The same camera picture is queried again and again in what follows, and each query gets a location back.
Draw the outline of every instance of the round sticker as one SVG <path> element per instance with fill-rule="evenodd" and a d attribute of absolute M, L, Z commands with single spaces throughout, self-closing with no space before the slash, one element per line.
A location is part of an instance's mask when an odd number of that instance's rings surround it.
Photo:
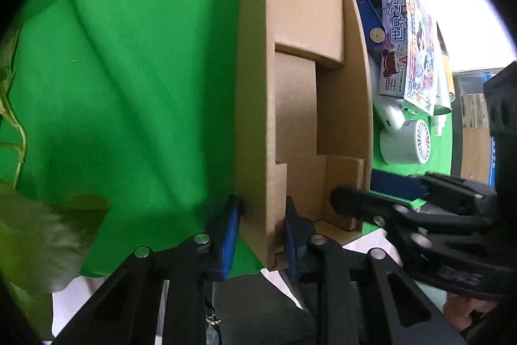
<path fill-rule="evenodd" d="M 386 33 L 384 33 L 384 30 L 382 28 L 373 28 L 372 31 L 370 31 L 370 38 L 372 41 L 376 43 L 382 43 L 384 41 L 384 38 L 386 37 Z"/>

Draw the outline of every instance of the plant stem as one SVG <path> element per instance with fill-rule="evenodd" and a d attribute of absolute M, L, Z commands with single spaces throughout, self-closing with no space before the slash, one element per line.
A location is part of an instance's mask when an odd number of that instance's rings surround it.
<path fill-rule="evenodd" d="M 12 111 L 11 105 L 9 104 L 9 101 L 7 100 L 7 95 L 4 92 L 4 87 L 0 83 L 0 113 L 4 118 L 11 124 L 13 128 L 15 128 L 22 138 L 22 146 L 15 144 L 10 144 L 11 148 L 14 148 L 18 151 L 18 165 L 16 166 L 16 172 L 15 172 L 15 178 L 12 182 L 12 187 L 16 189 L 16 185 L 18 184 L 18 181 L 20 180 L 20 175 L 22 172 L 23 163 L 25 162 L 25 157 L 27 155 L 27 134 L 25 133 L 25 129 L 23 129 L 23 126 L 20 125 L 20 122 L 16 119 L 15 114 Z"/>

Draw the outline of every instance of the white surface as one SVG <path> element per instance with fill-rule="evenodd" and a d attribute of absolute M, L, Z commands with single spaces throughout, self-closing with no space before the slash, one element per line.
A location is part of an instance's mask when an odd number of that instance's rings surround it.
<path fill-rule="evenodd" d="M 54 319 L 52 334 L 57 336 L 70 319 L 90 298 L 90 291 L 83 277 L 75 278 L 64 290 L 53 293 Z"/>
<path fill-rule="evenodd" d="M 427 0 L 450 56 L 453 72 L 504 68 L 515 46 L 489 0 Z"/>
<path fill-rule="evenodd" d="M 345 244 L 343 249 L 360 253 L 368 253 L 368 251 L 374 247 L 383 249 L 395 262 L 400 264 L 400 256 L 396 251 L 395 246 L 386 240 L 386 231 L 382 228 L 375 230 L 370 234 L 366 234 L 351 243 Z"/>
<path fill-rule="evenodd" d="M 296 300 L 294 295 L 291 293 L 290 289 L 285 284 L 284 280 L 282 279 L 282 277 L 280 276 L 280 274 L 278 273 L 277 270 L 270 272 L 269 270 L 264 268 L 260 271 L 260 273 L 262 275 L 264 275 L 264 278 L 266 278 L 269 282 L 271 282 L 275 287 L 277 287 L 287 297 L 289 297 L 291 300 L 293 300 L 294 303 L 296 304 L 296 307 L 301 308 L 300 303 L 298 302 L 298 300 Z"/>

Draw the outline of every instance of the comic book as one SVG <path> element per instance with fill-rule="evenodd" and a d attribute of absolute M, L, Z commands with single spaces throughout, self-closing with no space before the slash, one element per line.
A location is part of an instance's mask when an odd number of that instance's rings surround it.
<path fill-rule="evenodd" d="M 426 0 L 381 0 L 383 41 L 379 93 L 405 100 L 415 112 L 433 115 L 436 100 L 436 23 Z"/>

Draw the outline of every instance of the white wall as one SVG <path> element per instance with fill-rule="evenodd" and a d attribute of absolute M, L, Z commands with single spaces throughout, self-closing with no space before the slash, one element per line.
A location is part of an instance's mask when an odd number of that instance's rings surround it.
<path fill-rule="evenodd" d="M 453 72 L 504 68 L 517 58 L 515 46 L 489 0 L 428 0 Z"/>
<path fill-rule="evenodd" d="M 83 277 L 75 278 L 64 290 L 52 294 L 54 301 L 52 334 L 54 336 L 61 332 L 90 296 L 90 290 Z"/>

